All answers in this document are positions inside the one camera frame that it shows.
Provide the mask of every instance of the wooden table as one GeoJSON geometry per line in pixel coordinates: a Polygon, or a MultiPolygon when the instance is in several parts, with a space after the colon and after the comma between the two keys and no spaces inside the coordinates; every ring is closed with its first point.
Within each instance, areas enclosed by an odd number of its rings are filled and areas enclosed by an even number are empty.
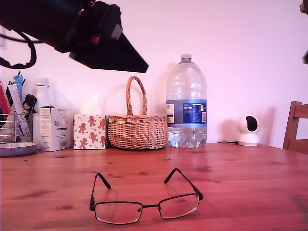
{"type": "Polygon", "coordinates": [[[206,144],[201,149],[165,148],[42,152],[1,159],[1,231],[304,231],[308,230],[308,155],[260,145],[206,144]],[[198,210],[164,220],[157,207],[130,225],[104,224],[89,210],[95,201],[129,200],[144,205],[193,193],[175,167],[200,189],[198,210]]]}

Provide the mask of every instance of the camera lens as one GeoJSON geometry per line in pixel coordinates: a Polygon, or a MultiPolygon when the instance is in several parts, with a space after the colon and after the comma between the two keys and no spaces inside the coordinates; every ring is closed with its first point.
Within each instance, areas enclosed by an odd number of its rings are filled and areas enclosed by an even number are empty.
{"type": "Polygon", "coordinates": [[[255,131],[258,127],[257,120],[252,116],[246,117],[247,128],[249,131],[255,131]]]}

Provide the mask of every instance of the cable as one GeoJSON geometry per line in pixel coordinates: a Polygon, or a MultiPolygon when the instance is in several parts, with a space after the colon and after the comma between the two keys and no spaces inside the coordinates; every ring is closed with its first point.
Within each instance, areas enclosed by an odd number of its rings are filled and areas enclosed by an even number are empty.
{"type": "Polygon", "coordinates": [[[26,63],[25,65],[23,64],[15,64],[15,65],[11,65],[8,61],[6,61],[5,59],[0,57],[0,66],[4,66],[7,67],[9,69],[26,69],[29,67],[32,67],[35,62],[37,61],[37,53],[35,51],[35,47],[33,42],[31,41],[31,39],[29,39],[27,37],[27,35],[25,35],[23,32],[17,32],[17,34],[19,34],[21,37],[23,37],[25,39],[25,41],[28,43],[28,47],[31,49],[31,57],[30,57],[30,61],[28,63],[26,63]]]}
{"type": "MultiPolygon", "coordinates": [[[[4,39],[7,39],[7,40],[15,41],[15,42],[28,43],[26,40],[10,37],[10,36],[4,35],[4,34],[0,34],[0,37],[4,38],[4,39]]],[[[38,41],[38,40],[31,40],[31,42],[32,43],[43,43],[43,42],[38,41]]]]}
{"type": "Polygon", "coordinates": [[[238,144],[238,141],[220,141],[219,143],[235,143],[235,144],[238,144]]]}

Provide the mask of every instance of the bowl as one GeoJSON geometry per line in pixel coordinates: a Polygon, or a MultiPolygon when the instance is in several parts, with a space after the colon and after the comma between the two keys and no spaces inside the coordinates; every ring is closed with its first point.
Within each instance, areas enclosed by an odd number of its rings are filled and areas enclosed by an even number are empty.
{"type": "Polygon", "coordinates": [[[36,152],[38,146],[36,143],[4,143],[0,144],[0,157],[13,157],[30,155],[36,152]]]}

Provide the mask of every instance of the wooden chair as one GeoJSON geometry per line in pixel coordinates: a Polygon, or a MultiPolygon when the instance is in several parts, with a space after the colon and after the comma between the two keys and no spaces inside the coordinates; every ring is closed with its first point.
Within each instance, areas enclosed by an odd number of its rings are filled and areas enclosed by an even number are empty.
{"type": "Polygon", "coordinates": [[[308,139],[296,139],[298,121],[300,118],[308,118],[308,104],[302,105],[302,102],[292,101],[283,149],[308,154],[308,139]]]}

